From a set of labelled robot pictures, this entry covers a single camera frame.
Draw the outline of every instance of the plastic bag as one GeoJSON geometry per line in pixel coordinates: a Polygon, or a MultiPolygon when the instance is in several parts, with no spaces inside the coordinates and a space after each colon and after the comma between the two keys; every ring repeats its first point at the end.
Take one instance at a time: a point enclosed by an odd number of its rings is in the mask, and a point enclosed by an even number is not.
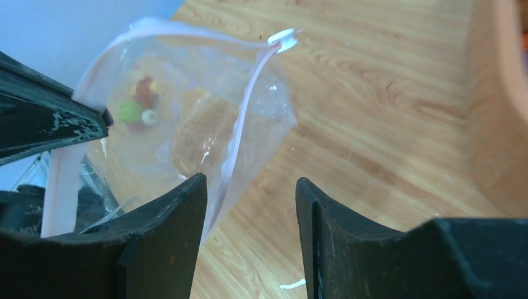
{"type": "MultiPolygon", "coordinates": [[[[17,223],[22,224],[22,226],[9,227],[7,225],[8,229],[40,235],[44,205],[44,197],[40,197],[40,194],[44,194],[49,164],[49,152],[39,154],[11,188],[12,192],[29,192],[35,196],[30,201],[19,203],[24,207],[23,215],[25,217],[18,219],[17,223]]],[[[106,184],[95,174],[88,159],[84,159],[82,163],[79,180],[77,221],[73,232],[85,232],[101,219],[107,221],[122,215],[123,211],[119,204],[113,198],[106,184]]]]}
{"type": "Polygon", "coordinates": [[[108,138],[52,151],[41,236],[72,231],[86,155],[117,202],[134,202],[125,212],[207,175],[203,241],[297,124],[274,55],[295,34],[249,43],[181,22],[131,26],[75,90],[74,100],[107,106],[115,124],[108,138]]]}

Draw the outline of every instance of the red object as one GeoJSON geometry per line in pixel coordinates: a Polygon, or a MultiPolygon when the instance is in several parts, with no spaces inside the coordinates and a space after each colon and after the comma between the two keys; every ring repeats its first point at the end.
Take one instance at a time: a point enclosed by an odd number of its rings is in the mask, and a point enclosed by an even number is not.
{"type": "Polygon", "coordinates": [[[158,100],[158,95],[153,93],[150,89],[150,85],[153,80],[150,76],[145,76],[141,79],[136,85],[136,92],[134,93],[134,98],[138,103],[140,103],[145,109],[152,109],[156,101],[158,100]]]}

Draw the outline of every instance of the white bead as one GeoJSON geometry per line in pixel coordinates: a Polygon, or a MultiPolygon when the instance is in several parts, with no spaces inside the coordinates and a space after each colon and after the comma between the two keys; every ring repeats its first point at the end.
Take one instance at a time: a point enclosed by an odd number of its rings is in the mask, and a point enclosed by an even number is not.
{"type": "Polygon", "coordinates": [[[158,123],[158,113],[152,109],[147,109],[141,114],[141,121],[145,125],[153,126],[158,123]]]}

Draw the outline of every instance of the green bead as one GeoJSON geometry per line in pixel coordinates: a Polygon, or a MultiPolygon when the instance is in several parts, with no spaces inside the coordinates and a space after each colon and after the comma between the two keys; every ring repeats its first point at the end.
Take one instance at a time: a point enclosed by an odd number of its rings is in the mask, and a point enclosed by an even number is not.
{"type": "Polygon", "coordinates": [[[121,104],[117,113],[117,119],[123,123],[137,123],[141,121],[143,107],[136,102],[121,104]]]}

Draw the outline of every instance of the wood grain surface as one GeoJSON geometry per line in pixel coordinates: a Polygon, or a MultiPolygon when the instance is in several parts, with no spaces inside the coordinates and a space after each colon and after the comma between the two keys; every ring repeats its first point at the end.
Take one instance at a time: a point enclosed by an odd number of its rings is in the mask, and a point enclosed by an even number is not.
{"type": "Polygon", "coordinates": [[[471,179],[464,40],[473,1],[188,0],[175,19],[281,55],[299,125],[200,250],[191,298],[306,298],[295,183],[399,230],[504,216],[471,179]]]}
{"type": "Polygon", "coordinates": [[[528,85],[519,36],[522,26],[528,28],[528,1],[520,4],[480,0],[475,5],[466,47],[467,118],[475,181],[497,207],[526,217],[528,85]]]}

